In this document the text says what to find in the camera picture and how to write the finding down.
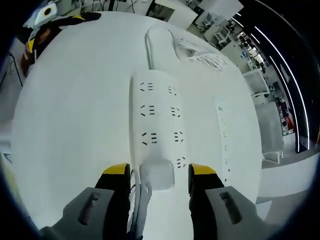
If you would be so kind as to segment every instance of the power outlet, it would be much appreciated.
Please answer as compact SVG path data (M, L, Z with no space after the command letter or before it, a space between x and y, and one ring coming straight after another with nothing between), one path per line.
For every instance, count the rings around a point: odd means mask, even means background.
M174 162L174 166L177 168L177 169L183 169L187 166L187 163L186 163L186 158L183 156L182 158L178 158L175 160Z
M175 131L173 136L175 143L182 143L184 141L184 134L181 131Z
M180 109L179 109L179 108L172 106L172 107L170 108L170 110L171 110L171 116L177 117L177 118L180 118L180 117L181 117L181 113L180 113Z
M158 143L158 138L156 133L142 133L142 144L147 146L148 144L157 144Z
M146 106L146 105L142 105L141 107L140 107L140 109L141 109L141 115L142 116L146 116L146 115L155 115L156 114L156 112L155 112L155 106L154 105L148 105L148 106Z
M168 93L177 96L177 90L173 86L168 86Z

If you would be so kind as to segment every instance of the office chair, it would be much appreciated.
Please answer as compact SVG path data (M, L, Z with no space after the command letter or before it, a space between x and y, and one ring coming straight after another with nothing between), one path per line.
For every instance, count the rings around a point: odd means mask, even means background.
M205 32L213 23L212 15L208 13L205 20L202 21L202 25L198 25L197 28L200 29L201 32Z
M229 35L230 35L230 31L225 26L221 27L220 31L214 34L216 39L218 39L219 44L227 42L227 38Z

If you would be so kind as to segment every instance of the table surface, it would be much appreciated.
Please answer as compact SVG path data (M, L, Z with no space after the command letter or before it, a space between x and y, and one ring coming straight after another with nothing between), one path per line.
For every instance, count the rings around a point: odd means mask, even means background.
M65 205L94 187L104 169L130 163L130 77L149 68L145 34L154 25L213 49L157 19L107 12L97 21L64 29L27 77L13 119L12 160L19 193L38 228L58 221ZM188 156L221 174L213 97L223 100L232 145L230 183L255 202L262 161L258 119L240 71L221 57L225 71L208 74L209 80L187 74L180 79ZM157 196L163 198L159 193L152 198Z

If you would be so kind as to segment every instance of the white power strip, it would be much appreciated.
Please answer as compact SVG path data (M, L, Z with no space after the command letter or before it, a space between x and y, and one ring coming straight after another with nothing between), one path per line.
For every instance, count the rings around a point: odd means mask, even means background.
M230 174L231 174L231 164L230 164L230 148L231 141L230 135L228 132L226 104L216 98L213 98L215 103L215 111L219 125L220 139L221 139L221 170L222 170L222 179L224 186L230 186Z

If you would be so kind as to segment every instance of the floor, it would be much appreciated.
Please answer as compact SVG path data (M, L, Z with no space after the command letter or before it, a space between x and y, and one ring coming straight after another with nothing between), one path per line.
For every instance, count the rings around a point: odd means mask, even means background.
M197 37L201 38L202 40L206 41L206 39L204 38L204 34L202 32L200 32L200 30L197 28L197 26L195 24L192 23L188 27L187 31L189 33L192 33L193 35L196 35Z

